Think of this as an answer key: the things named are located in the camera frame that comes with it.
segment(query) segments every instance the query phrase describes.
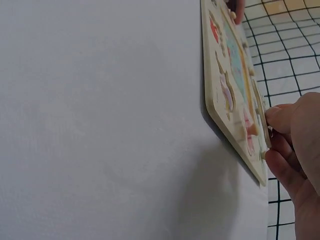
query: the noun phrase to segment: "black grid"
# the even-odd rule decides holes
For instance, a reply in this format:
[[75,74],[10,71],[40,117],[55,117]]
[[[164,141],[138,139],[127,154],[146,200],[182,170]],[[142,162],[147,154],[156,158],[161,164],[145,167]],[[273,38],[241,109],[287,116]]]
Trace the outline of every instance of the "black grid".
[[[293,103],[307,92],[320,92],[320,7],[268,14],[266,0],[246,0],[244,31],[257,83],[269,106]],[[261,15],[254,10],[261,8]],[[268,173],[268,240],[294,239],[294,206],[287,191]]]

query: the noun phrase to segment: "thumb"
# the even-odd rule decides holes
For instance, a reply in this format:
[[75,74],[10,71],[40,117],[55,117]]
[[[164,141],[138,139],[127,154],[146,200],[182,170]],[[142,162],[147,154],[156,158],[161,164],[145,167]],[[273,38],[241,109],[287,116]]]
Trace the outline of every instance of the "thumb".
[[281,104],[269,108],[265,112],[266,122],[281,134],[291,132],[291,121],[298,104]]

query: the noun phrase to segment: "finger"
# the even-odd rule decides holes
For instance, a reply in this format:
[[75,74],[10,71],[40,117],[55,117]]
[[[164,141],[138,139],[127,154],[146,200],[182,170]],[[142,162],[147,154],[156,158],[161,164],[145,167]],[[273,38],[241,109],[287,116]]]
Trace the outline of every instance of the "finger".
[[[291,105],[292,105],[292,103],[285,103],[285,104],[278,104],[275,107],[278,107],[280,109],[284,109],[284,108],[290,107]],[[282,134],[282,135],[284,136],[284,138],[288,142],[288,144],[292,147],[291,134],[288,133],[288,134]]]
[[240,24],[242,22],[242,18],[245,14],[245,0],[236,0],[236,10],[235,15],[236,18],[234,20],[235,24]]
[[294,103],[287,107],[280,108],[273,106],[265,112],[267,123],[281,134],[289,134],[292,116],[298,108],[298,104]]
[[295,171],[299,173],[302,170],[295,151],[293,151],[284,136],[280,133],[273,135],[271,145],[272,149],[280,153]]
[[284,109],[284,108],[290,107],[291,105],[292,105],[292,103],[284,103],[284,104],[278,104],[275,107],[278,107],[280,109]]
[[287,190],[292,201],[295,202],[297,192],[304,184],[305,179],[289,165],[279,152],[273,149],[265,153],[265,161],[270,171]]
[[290,134],[290,133],[282,134],[282,136],[284,137],[284,139],[286,140],[286,142],[290,145],[290,147],[291,147],[292,150],[293,150],[291,134]]

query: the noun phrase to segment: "wooden peg knob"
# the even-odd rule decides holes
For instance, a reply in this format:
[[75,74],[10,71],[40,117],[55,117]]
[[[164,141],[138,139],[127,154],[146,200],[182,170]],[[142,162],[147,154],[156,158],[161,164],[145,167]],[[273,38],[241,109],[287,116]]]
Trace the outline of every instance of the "wooden peg knob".
[[266,151],[261,151],[260,157],[261,157],[261,159],[266,159]]
[[249,68],[248,70],[249,70],[249,75],[253,77],[255,75],[255,71],[252,68]]
[[244,49],[247,49],[247,48],[248,48],[248,43],[247,43],[246,41],[244,41],[244,42],[242,43],[242,47],[243,47]]
[[231,12],[230,12],[230,18],[231,18],[232,20],[235,20],[235,19],[237,18],[237,15],[236,15],[236,13],[235,13],[234,11],[231,11]]
[[249,136],[250,135],[254,135],[254,136],[259,135],[259,130],[258,130],[256,124],[252,124],[251,126],[247,127],[246,131]]

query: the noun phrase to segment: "white backdrop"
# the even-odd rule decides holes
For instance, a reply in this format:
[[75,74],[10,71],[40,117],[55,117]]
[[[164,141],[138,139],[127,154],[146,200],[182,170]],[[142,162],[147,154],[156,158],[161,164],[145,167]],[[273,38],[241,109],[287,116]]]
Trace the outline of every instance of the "white backdrop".
[[264,239],[203,104],[200,2],[0,4],[0,239]]

